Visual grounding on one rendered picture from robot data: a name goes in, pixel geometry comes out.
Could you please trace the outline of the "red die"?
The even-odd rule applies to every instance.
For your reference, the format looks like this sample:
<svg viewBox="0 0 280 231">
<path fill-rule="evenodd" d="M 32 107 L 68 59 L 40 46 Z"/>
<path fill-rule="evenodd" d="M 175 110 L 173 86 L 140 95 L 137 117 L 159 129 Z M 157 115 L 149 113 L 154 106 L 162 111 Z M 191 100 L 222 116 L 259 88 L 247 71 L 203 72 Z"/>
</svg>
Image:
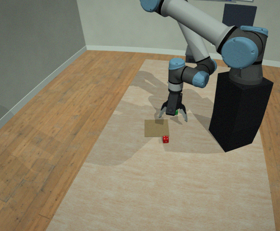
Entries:
<svg viewBox="0 0 280 231">
<path fill-rule="evenodd" d="M 169 143 L 169 137 L 163 136 L 163 143 Z"/>
</svg>

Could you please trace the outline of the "tan flat mat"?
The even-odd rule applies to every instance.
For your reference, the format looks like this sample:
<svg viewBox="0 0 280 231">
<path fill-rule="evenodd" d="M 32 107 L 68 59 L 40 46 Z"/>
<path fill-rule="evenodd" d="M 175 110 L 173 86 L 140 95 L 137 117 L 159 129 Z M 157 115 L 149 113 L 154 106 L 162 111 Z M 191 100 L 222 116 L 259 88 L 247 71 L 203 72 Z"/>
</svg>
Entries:
<svg viewBox="0 0 280 231">
<path fill-rule="evenodd" d="M 169 136 L 168 119 L 145 120 L 145 137 Z"/>
</svg>

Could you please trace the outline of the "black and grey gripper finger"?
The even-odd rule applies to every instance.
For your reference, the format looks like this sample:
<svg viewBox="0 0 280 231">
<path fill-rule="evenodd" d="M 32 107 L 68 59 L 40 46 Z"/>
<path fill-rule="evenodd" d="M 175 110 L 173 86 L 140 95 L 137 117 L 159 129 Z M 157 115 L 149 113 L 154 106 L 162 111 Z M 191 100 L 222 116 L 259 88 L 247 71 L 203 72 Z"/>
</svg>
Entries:
<svg viewBox="0 0 280 231">
<path fill-rule="evenodd" d="M 187 113 L 186 113 L 186 109 L 185 106 L 181 103 L 180 104 L 180 110 L 179 112 L 183 115 L 183 118 L 185 119 L 185 121 L 187 122 Z"/>
<path fill-rule="evenodd" d="M 164 102 L 162 105 L 160 114 L 159 114 L 159 118 L 162 116 L 162 114 L 164 114 L 164 112 L 166 111 L 166 108 L 167 108 L 167 102 Z"/>
</svg>

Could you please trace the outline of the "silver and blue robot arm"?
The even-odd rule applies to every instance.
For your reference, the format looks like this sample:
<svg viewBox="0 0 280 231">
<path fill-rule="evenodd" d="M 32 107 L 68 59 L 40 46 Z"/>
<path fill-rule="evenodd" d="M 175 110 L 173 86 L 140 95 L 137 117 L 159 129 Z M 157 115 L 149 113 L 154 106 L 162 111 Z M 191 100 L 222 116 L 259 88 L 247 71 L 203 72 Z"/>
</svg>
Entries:
<svg viewBox="0 0 280 231">
<path fill-rule="evenodd" d="M 224 63 L 231 67 L 229 78 L 239 84 L 257 85 L 262 82 L 262 60 L 268 30 L 251 26 L 227 26 L 187 0 L 140 0 L 147 12 L 175 19 L 195 59 L 195 68 L 185 65 L 181 58 L 169 61 L 168 88 L 183 89 L 183 82 L 206 87 L 209 76 L 217 69 L 210 58 L 204 39 L 215 45 Z"/>
</svg>

